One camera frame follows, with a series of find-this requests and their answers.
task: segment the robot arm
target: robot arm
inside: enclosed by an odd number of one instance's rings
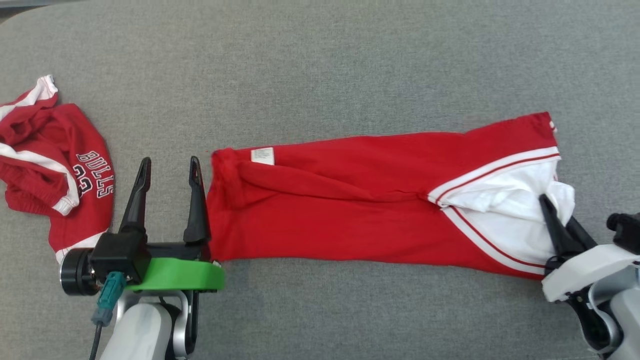
[[[613,244],[597,245],[573,217],[566,227],[540,197],[556,256],[542,280],[550,302],[575,311],[584,339],[602,359],[640,359],[640,214],[613,214]]]
[[[224,271],[211,259],[211,239],[200,163],[191,157],[189,220],[181,242],[147,243],[145,203],[151,159],[138,175],[117,233],[105,233],[93,249],[72,249],[62,262],[60,281],[69,295],[96,294],[109,274],[126,279],[117,300],[116,325],[101,360],[187,359],[198,329],[200,293],[224,287]],[[160,303],[141,303],[160,298]],[[167,304],[175,298],[180,306]]]

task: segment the folded clothing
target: folded clothing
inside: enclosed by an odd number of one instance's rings
[[[539,279],[573,188],[548,113],[468,133],[358,136],[212,155],[211,252],[454,265]]]
[[[60,262],[111,225],[114,173],[104,140],[75,104],[56,106],[51,75],[0,106],[0,179],[9,208],[47,215]]]

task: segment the black cable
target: black cable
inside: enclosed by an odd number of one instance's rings
[[[99,323],[95,326],[95,335],[93,336],[93,346],[91,347],[91,355],[89,355],[89,360],[95,360],[95,356],[98,354],[98,344],[100,343],[101,334],[102,324]]]

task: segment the printed number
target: printed number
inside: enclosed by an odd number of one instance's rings
[[[85,176],[86,171],[82,165],[74,165],[74,174],[78,179],[78,183],[80,183],[80,185],[78,185],[78,190],[80,192],[79,196],[82,197],[84,193],[93,188],[93,184],[91,183],[91,180]]]

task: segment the teal connector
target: teal connector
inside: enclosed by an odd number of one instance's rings
[[[109,326],[113,317],[113,309],[122,296],[125,286],[127,286],[127,279],[122,272],[109,273],[97,301],[98,308],[91,317],[91,321],[95,325]]]

